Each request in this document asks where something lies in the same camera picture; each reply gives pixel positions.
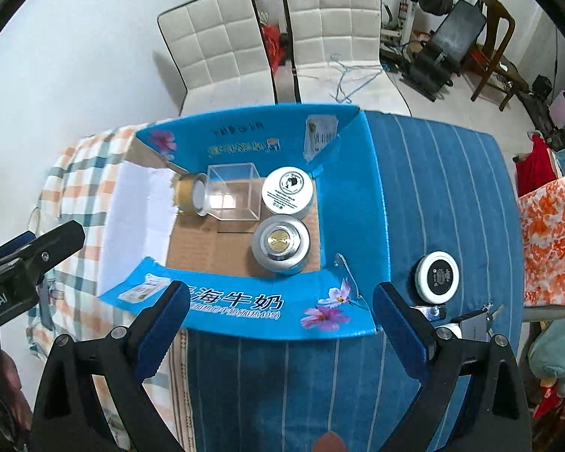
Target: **clear plastic container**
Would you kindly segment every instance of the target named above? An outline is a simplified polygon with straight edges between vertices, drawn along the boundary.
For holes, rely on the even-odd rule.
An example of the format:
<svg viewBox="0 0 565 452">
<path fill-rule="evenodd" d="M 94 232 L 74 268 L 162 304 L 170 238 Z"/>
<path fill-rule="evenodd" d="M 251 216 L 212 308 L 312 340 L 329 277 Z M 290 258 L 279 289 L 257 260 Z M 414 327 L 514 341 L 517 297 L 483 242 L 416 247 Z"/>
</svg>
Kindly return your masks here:
<svg viewBox="0 0 565 452">
<path fill-rule="evenodd" d="M 260 220 L 261 181 L 253 163 L 207 167 L 205 210 L 222 221 Z"/>
</svg>

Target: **flower picture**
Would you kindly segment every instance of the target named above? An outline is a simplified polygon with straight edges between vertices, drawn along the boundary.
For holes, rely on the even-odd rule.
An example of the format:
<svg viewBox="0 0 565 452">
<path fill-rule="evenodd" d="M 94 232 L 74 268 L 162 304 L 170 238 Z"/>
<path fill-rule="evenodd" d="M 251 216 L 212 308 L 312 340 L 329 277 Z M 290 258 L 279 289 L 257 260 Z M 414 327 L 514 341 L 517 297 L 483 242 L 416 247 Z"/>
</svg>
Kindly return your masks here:
<svg viewBox="0 0 565 452">
<path fill-rule="evenodd" d="M 328 307 L 338 307 L 341 304 L 345 304 L 350 301 L 350 292 L 352 286 L 350 281 L 344 278 L 341 282 L 341 288 L 332 287 L 328 292 L 328 299 L 318 299 L 318 304 L 322 304 Z"/>
<path fill-rule="evenodd" d="M 307 316 L 302 318 L 300 323 L 307 330 L 317 327 L 321 331 L 337 331 L 341 327 L 340 324 L 351 321 L 351 318 L 345 316 L 341 309 L 330 306 L 309 307 L 304 310 L 304 314 Z"/>
<path fill-rule="evenodd" d="M 151 143 L 155 146 L 161 155 L 168 160 L 173 160 L 172 151 L 176 151 L 177 147 L 172 131 L 163 131 L 161 129 L 153 129 L 151 131 Z"/>
</svg>

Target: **silver metal canister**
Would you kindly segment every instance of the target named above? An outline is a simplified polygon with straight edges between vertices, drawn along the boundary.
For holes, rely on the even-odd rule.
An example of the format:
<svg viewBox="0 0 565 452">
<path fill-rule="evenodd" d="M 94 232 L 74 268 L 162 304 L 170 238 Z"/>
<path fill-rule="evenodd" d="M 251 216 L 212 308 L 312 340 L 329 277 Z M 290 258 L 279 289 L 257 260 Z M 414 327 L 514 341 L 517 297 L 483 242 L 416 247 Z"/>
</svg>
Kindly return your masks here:
<svg viewBox="0 0 565 452">
<path fill-rule="evenodd" d="M 305 224 L 288 214 L 268 217 L 255 230 L 251 251 L 257 262 L 275 273 L 299 273 L 310 253 L 310 233 Z"/>
</svg>

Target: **plaid tablecloth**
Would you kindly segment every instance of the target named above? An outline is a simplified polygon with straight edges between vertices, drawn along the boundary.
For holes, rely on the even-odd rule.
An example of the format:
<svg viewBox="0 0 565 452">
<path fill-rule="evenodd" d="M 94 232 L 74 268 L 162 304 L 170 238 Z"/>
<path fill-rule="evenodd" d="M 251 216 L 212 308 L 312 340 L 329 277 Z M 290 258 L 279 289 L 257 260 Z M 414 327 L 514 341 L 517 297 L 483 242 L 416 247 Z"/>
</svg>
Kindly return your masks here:
<svg viewBox="0 0 565 452">
<path fill-rule="evenodd" d="M 63 152 L 48 174 L 38 202 L 41 221 L 36 234 L 41 234 L 42 226 L 75 220 L 84 227 L 86 244 L 47 274 L 54 329 L 49 330 L 42 324 L 38 307 L 29 311 L 27 338 L 31 351 L 43 360 L 59 334 L 68 333 L 76 341 L 91 340 L 104 337 L 115 326 L 129 326 L 133 321 L 131 313 L 96 298 L 96 282 L 105 221 L 119 170 L 134 133 L 146 126 L 148 124 L 127 126 L 82 139 Z M 180 331 L 157 375 L 145 381 L 145 389 L 184 449 L 194 451 L 193 436 L 189 433 L 192 416 L 186 398 L 188 389 L 180 377 L 186 362 L 185 346 L 186 335 Z M 95 383 L 118 444 L 128 448 L 129 439 L 105 379 L 95 377 Z"/>
</svg>

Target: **blue cardboard box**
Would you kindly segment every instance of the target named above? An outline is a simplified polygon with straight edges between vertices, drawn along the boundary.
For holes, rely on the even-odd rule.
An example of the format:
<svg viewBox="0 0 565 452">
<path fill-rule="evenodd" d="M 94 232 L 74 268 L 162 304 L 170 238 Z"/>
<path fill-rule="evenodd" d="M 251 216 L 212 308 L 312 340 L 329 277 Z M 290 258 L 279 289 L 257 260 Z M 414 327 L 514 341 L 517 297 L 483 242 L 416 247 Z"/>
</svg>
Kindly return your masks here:
<svg viewBox="0 0 565 452">
<path fill-rule="evenodd" d="M 313 126 L 319 117 L 336 119 L 336 135 L 319 135 L 322 131 Z M 318 265 L 293 276 L 256 277 L 223 275 L 226 270 L 219 269 L 179 270 L 145 258 L 124 282 L 101 296 L 103 301 L 137 314 L 155 303 L 169 280 L 178 279 L 191 291 L 191 310 L 184 321 L 189 328 L 288 341 L 377 330 L 369 304 L 374 287 L 390 279 L 389 241 L 377 157 L 359 108 L 239 108 L 158 123 L 138 131 L 137 138 L 190 173 L 206 172 L 213 164 L 248 162 L 263 178 L 281 166 L 306 171 L 316 186 L 319 242 L 313 249 L 319 250 Z M 205 248 L 199 234 L 188 234 L 183 243 L 189 256 Z M 251 257 L 246 246 L 245 251 Z M 238 253 L 230 257 L 238 259 Z M 139 286 L 155 290 L 130 302 L 125 294 Z"/>
</svg>

